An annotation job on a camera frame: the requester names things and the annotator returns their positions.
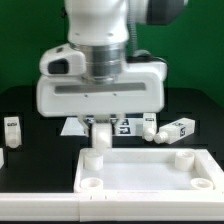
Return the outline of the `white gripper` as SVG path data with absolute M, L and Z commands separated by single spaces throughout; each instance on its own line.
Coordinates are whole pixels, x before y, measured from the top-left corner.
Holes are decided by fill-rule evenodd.
M 90 124 L 84 115 L 117 114 L 112 119 L 117 134 L 124 114 L 162 110 L 166 76 L 163 62 L 127 64 L 111 84 L 85 83 L 80 76 L 42 75 L 37 84 L 37 109 L 45 117 L 79 116 L 86 137 L 90 136 Z

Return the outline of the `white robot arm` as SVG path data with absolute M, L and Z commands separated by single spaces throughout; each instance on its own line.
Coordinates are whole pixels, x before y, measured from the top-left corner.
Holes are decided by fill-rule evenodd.
M 39 64 L 37 109 L 44 117 L 158 113 L 164 107 L 167 64 L 126 61 L 128 26 L 167 25 L 188 0 L 64 0 L 68 42 L 46 51 Z

